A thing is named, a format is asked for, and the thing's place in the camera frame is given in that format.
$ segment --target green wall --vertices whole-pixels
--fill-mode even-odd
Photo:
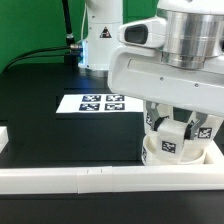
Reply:
[[[153,16],[157,1],[124,0],[124,22]],[[76,40],[79,40],[84,0],[69,0],[69,4],[73,33]],[[21,53],[64,45],[65,26],[61,0],[1,0],[0,71],[8,61]],[[38,59],[38,62],[46,62],[46,59]]]

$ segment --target metal cylinder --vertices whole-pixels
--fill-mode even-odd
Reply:
[[[167,20],[166,40],[161,51],[166,63],[200,69],[206,57],[221,55],[224,41],[224,16],[172,12],[158,9]]]

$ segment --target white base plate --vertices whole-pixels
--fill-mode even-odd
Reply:
[[[224,189],[224,159],[214,142],[204,165],[1,169],[0,194]]]

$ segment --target black table surface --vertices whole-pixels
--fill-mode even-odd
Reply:
[[[142,113],[56,114],[65,94],[107,93],[107,79],[63,64],[17,65],[1,74],[0,125],[10,141],[0,168],[142,165]],[[224,191],[0,196],[1,224],[223,222]]]

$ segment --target white plastic housing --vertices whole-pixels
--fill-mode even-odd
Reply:
[[[125,31],[128,27],[142,25],[147,26],[148,37],[145,44],[134,44],[126,42],[125,40]],[[166,20],[163,18],[155,17],[146,20],[140,20],[137,22],[128,23],[126,25],[120,26],[117,37],[121,43],[131,44],[136,46],[148,47],[148,48],[159,48],[164,45],[166,35]]]
[[[159,9],[206,15],[223,15],[223,0],[160,0]]]
[[[86,4],[88,36],[83,41],[83,61],[79,67],[108,71],[111,55],[120,45],[117,30],[123,24],[123,1],[86,0]]]

